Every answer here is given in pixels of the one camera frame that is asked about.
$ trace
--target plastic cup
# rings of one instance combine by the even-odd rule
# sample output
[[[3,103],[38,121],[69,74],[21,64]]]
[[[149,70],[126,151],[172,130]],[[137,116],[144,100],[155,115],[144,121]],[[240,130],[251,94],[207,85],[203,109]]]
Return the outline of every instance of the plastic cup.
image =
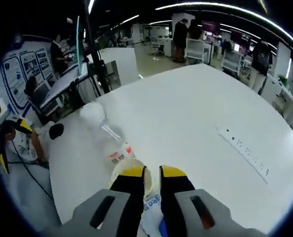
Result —
[[[128,170],[132,167],[137,167],[137,166],[144,166],[144,164],[139,161],[138,159],[135,158],[126,158],[121,160],[113,169],[110,177],[110,187],[116,180],[119,174],[122,174],[123,170]],[[145,172],[145,197],[149,195],[149,193],[152,190],[152,177],[151,177],[151,172],[146,168]]]

